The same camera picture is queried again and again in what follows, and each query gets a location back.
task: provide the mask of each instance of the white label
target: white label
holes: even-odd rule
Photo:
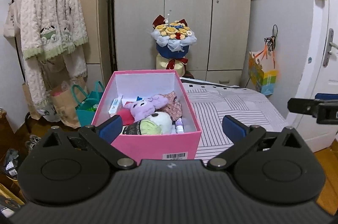
[[[18,174],[15,169],[10,170],[9,173],[10,173],[11,176]]]
[[[188,159],[188,152],[185,153],[164,153],[162,160],[185,160]]]
[[[8,170],[8,169],[10,169],[10,168],[13,168],[13,167],[14,167],[14,165],[13,165],[13,162],[11,161],[11,162],[9,162],[9,163],[7,164],[6,170]]]

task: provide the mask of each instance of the cabinet handle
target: cabinet handle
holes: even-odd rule
[[[229,84],[230,83],[230,80],[226,80],[226,81],[219,81],[219,83],[221,85],[224,85],[224,84]]]

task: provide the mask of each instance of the cardigan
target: cardigan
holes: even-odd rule
[[[22,0],[24,59],[45,60],[88,42],[80,0]]]

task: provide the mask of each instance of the metal screw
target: metal screw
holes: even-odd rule
[[[134,162],[135,161],[131,158],[120,158],[119,160],[117,160],[117,164],[121,167],[130,167],[134,164]]]
[[[219,158],[219,157],[213,158],[209,162],[212,166],[217,167],[217,168],[221,168],[226,165],[226,160],[223,158]]]

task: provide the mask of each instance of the patterned sheet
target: patterned sheet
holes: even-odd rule
[[[202,135],[195,159],[206,163],[233,143],[222,130],[222,119],[231,115],[243,124],[280,132],[287,123],[262,94],[250,90],[183,83],[200,121]]]

